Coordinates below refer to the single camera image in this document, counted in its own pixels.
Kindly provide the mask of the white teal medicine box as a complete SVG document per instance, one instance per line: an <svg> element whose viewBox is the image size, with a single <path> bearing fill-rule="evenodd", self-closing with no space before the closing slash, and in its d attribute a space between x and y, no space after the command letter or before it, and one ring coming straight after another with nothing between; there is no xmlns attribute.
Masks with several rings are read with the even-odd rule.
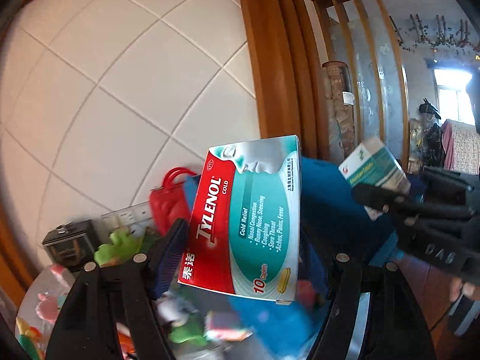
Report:
<svg viewBox="0 0 480 360"><path fill-rule="evenodd" d="M411 188L400 164L377 136L362 141L338 170L352 187L364 183L404 194Z"/></svg>

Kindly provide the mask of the Tylenol cold medicine box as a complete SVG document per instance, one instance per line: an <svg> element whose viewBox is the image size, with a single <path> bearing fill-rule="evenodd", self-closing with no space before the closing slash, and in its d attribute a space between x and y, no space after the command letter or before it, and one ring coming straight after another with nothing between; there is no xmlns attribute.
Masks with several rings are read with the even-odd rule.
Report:
<svg viewBox="0 0 480 360"><path fill-rule="evenodd" d="M296 135L211 147L179 283L270 302L295 300L300 194Z"/></svg>

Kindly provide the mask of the green frog plush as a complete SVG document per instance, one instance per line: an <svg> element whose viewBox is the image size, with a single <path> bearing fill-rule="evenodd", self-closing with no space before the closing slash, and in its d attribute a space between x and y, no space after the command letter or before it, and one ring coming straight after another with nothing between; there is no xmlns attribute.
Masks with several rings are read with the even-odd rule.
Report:
<svg viewBox="0 0 480 360"><path fill-rule="evenodd" d="M100 266L113 266L127 262L137 254L143 243L128 228L118 228L110 234L110 243L101 244L94 253L94 261Z"/></svg>

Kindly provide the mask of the blue plastic storage crate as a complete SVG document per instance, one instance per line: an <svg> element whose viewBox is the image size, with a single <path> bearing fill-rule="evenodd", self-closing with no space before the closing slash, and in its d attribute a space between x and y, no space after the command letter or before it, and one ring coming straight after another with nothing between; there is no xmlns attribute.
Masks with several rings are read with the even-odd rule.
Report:
<svg viewBox="0 0 480 360"><path fill-rule="evenodd" d="M317 235L334 253L381 267L396 263L397 236L389 219L372 220L354 202L351 189L331 163L300 159L300 235ZM308 353L324 322L328 302L311 280L300 257L295 300L275 302L225 295L201 289L211 299L223 297L242 326L251 331L238 359L309 359Z"/></svg>

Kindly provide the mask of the rolled patterned carpet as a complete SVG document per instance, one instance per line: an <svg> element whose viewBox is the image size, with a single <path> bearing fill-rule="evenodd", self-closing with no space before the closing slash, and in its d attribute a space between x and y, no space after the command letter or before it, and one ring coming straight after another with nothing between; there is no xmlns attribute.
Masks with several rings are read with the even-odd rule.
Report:
<svg viewBox="0 0 480 360"><path fill-rule="evenodd" d="M341 162L356 147L354 102L350 72L346 63L322 64L329 122L329 156L334 164Z"/></svg>

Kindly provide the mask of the red toy suitcase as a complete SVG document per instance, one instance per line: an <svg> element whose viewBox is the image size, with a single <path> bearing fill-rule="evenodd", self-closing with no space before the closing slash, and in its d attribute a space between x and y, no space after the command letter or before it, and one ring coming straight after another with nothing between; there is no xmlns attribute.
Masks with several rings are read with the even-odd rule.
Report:
<svg viewBox="0 0 480 360"><path fill-rule="evenodd" d="M165 174L161 186L150 193L152 218L161 236L168 233L177 219L188 221L191 217L183 189L185 181L176 181L180 176L195 176L195 173L186 167L174 167Z"/></svg>

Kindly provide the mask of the wooden glass partition screen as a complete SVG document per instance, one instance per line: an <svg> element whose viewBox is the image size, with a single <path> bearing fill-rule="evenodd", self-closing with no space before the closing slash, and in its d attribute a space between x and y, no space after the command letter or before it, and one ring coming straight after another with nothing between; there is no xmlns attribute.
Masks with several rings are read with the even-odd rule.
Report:
<svg viewBox="0 0 480 360"><path fill-rule="evenodd" d="M408 166L408 88L400 36L383 0L311 0L327 60L348 66L355 143L379 137Z"/></svg>

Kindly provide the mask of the white wall socket strip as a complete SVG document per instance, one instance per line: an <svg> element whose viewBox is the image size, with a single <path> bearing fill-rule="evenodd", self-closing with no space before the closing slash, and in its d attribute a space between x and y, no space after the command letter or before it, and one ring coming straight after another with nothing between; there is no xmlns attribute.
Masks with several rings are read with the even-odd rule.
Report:
<svg viewBox="0 0 480 360"><path fill-rule="evenodd" d="M118 211L112 211L101 216L100 222L103 228L113 230L120 227L144 225L153 220L148 202L132 205Z"/></svg>

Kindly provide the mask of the wooden door frame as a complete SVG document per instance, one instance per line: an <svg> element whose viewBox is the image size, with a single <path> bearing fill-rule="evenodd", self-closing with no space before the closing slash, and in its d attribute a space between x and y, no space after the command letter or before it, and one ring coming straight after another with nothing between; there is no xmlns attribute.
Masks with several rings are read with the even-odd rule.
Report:
<svg viewBox="0 0 480 360"><path fill-rule="evenodd" d="M309 158L329 159L317 44L304 0L240 0L263 138L295 134Z"/></svg>

